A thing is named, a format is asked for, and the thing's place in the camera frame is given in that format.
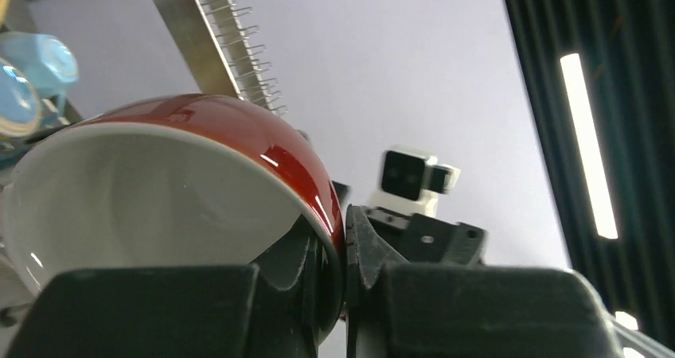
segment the fluorescent light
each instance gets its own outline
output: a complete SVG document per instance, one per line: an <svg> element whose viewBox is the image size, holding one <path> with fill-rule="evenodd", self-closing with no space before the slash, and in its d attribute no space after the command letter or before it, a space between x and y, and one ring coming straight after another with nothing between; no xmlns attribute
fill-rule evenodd
<svg viewBox="0 0 675 358"><path fill-rule="evenodd" d="M598 235L616 239L618 233L614 211L611 207L603 159L600 156L598 137L595 135L591 103L588 101L579 54L573 53L561 58L560 65L563 67L563 77L568 91L576 140L579 143L583 173L586 175L588 195L591 198L595 227Z"/></svg>
<svg viewBox="0 0 675 358"><path fill-rule="evenodd" d="M623 348L623 356L626 358L645 358L642 354L635 350L634 348Z"/></svg>
<svg viewBox="0 0 675 358"><path fill-rule="evenodd" d="M638 320L626 312L616 312L616 321L630 330L638 330Z"/></svg>

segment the blue plastic cup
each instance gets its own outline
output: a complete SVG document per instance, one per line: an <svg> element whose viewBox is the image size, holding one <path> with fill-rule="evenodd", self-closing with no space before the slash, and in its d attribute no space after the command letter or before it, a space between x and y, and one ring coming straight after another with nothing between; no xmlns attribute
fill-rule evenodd
<svg viewBox="0 0 675 358"><path fill-rule="evenodd" d="M19 138L40 126L42 102L20 70L0 58L0 134Z"/></svg>
<svg viewBox="0 0 675 358"><path fill-rule="evenodd" d="M57 113L44 117L41 125L64 114L66 91L80 78L67 46L48 34L7 32L0 34L0 56L23 72L41 99L56 97Z"/></svg>

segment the dish rack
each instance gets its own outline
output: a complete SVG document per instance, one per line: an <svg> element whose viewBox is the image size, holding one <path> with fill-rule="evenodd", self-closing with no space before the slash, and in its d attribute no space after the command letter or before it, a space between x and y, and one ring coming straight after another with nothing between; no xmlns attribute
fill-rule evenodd
<svg viewBox="0 0 675 358"><path fill-rule="evenodd" d="M42 118L57 113L57 107L49 99L42 100ZM64 116L59 117L56 121L41 126L37 131L53 129L57 126L69 125L70 121ZM8 181L8 174L11 172L14 164L23 157L29 150L22 138L7 138L0 137L0 186L5 185Z"/></svg>
<svg viewBox="0 0 675 358"><path fill-rule="evenodd" d="M286 106L275 105L282 94L277 88L277 79L268 76L271 62L261 58L267 48L263 44L249 43L249 38L258 32L259 26L243 26L240 20L253 9L250 6L239 7L236 0L199 1L237 82L240 98L278 115L284 114Z"/></svg>

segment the metal prong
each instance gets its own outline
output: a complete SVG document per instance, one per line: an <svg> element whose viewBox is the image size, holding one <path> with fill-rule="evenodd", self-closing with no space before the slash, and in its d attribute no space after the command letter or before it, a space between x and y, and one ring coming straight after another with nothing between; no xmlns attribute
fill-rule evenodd
<svg viewBox="0 0 675 358"><path fill-rule="evenodd" d="M246 8L239 8L238 10L233 10L232 14L236 18L240 18L241 16L244 16L245 14L249 14L251 12L253 12L253 8L251 8L250 6L247 6Z"/></svg>
<svg viewBox="0 0 675 358"><path fill-rule="evenodd" d="M249 26L249 27L246 27L246 28L234 29L234 30L231 30L227 33L219 34L216 37L227 37L227 36L232 36L234 33L238 33L240 36L248 38L252 34L258 33L259 29L260 29L259 26L252 25L252 26Z"/></svg>
<svg viewBox="0 0 675 358"><path fill-rule="evenodd" d="M277 91L274 91L274 92L272 92L272 93L270 93L270 94L266 94L266 95L263 95L263 96L261 96L261 97L259 97L259 98L257 98L257 99L254 99L254 100L251 101L251 102L256 103L256 102L261 101L261 100L264 99L266 103L271 103L271 102L276 101L276 100L279 99L279 98L281 98L281 91L280 91L280 90L277 90Z"/></svg>
<svg viewBox="0 0 675 358"><path fill-rule="evenodd" d="M266 99L270 96L267 89L264 89L264 88L259 88L258 90L254 90L254 91L248 91L247 90L246 93L248 95L249 100L253 103L258 102L262 99Z"/></svg>
<svg viewBox="0 0 675 358"><path fill-rule="evenodd" d="M267 46L265 46L264 44L256 45L256 46L247 46L246 49L247 49L249 52L251 52L253 49L260 49L260 51L257 51L257 53L250 53L251 56L254 56L254 55L256 55L256 54L265 52L265 51L267 50Z"/></svg>
<svg viewBox="0 0 675 358"><path fill-rule="evenodd" d="M230 62L230 66L237 66L242 60L248 60L248 63L251 65L255 65L260 62L257 58L251 58L251 56L246 55L243 57L238 58L236 61Z"/></svg>
<svg viewBox="0 0 675 358"><path fill-rule="evenodd" d="M265 80L260 80L260 83L263 85L271 85L272 87L276 86L278 80L276 78L267 78Z"/></svg>
<svg viewBox="0 0 675 358"><path fill-rule="evenodd" d="M269 62L260 62L260 59L258 59L258 58L251 58L251 64L254 67L259 67L260 65L268 65L270 63Z"/></svg>
<svg viewBox="0 0 675 358"><path fill-rule="evenodd" d="M228 3L229 6L235 6L236 5L236 0L208 0L206 2L202 2L201 6L213 6L217 2L222 2L225 1Z"/></svg>
<svg viewBox="0 0 675 358"><path fill-rule="evenodd" d="M270 111L277 114L277 115L284 115L288 112L288 107L286 105L281 105L281 106L271 108Z"/></svg>
<svg viewBox="0 0 675 358"><path fill-rule="evenodd" d="M230 16L229 18L221 18L220 20L216 20L216 25L220 26L223 25L224 23L230 21L230 20L235 20L236 18L234 16Z"/></svg>
<svg viewBox="0 0 675 358"><path fill-rule="evenodd" d="M243 80L243 79L248 78L250 76L257 76L257 75L263 74L263 73L268 72L272 69L272 66L271 66L270 62L265 62L265 63L262 63L261 65L267 65L267 68L262 69L262 70L260 70L260 69L251 70L248 73L244 73L241 76L237 76L236 79L237 80Z"/></svg>
<svg viewBox="0 0 675 358"><path fill-rule="evenodd" d="M209 10L209 12L205 11L204 14L213 15L214 13L220 12L222 10L230 10L234 6L236 6L236 3L232 2L232 3L224 5L224 6L219 6L217 8L213 8L213 9Z"/></svg>
<svg viewBox="0 0 675 358"><path fill-rule="evenodd" d="M274 79L272 79L272 80L275 81L273 84L258 84L258 85L256 85L256 86L251 86L251 87L243 88L243 89L241 89L241 90L244 90L245 92L250 93L250 94L258 94L258 93L260 93L260 92L262 92L262 91L268 91L268 90L270 90L270 89L272 89L272 88L276 88L277 85L278 85L278 84L276 83L276 78L274 78Z"/></svg>
<svg viewBox="0 0 675 358"><path fill-rule="evenodd" d="M216 36L216 38L222 38L223 36L224 36L223 34L219 34L219 35ZM236 40L233 40L233 41L227 42L225 44L221 44L221 45L223 46L223 48L227 48L228 46L231 46L231 45L234 45L234 44L240 43L241 41L246 41L246 40L248 40L248 36L242 36L242 37L237 38Z"/></svg>
<svg viewBox="0 0 675 358"><path fill-rule="evenodd" d="M60 95L60 96L59 96L59 99L65 99L65 95ZM42 100L42 103L43 103L43 104L47 107L47 109L49 109L49 111L51 111L52 113L57 113L57 112L59 112L59 107L63 107L62 105L65 105L65 102L61 101L61 103L59 103L59 105L57 105L58 107L57 107L57 106L54 106L54 103L53 103L51 100L49 100L49 99L43 99L43 100ZM62 115L61 117L58 118L58 121L59 121L62 125L69 125L69 124L70 124L70 122L68 122L68 120L67 120L63 115Z"/></svg>
<svg viewBox="0 0 675 358"><path fill-rule="evenodd" d="M261 53L264 53L264 52L265 52L265 50L263 49L263 50L259 50L258 52L255 52L255 53L249 53L246 56L241 56L241 57L237 58L236 60L230 61L229 64L230 64L230 66L235 66L237 63L239 63L243 60L257 60L257 59L252 58L252 57L257 56L257 55L259 55Z"/></svg>

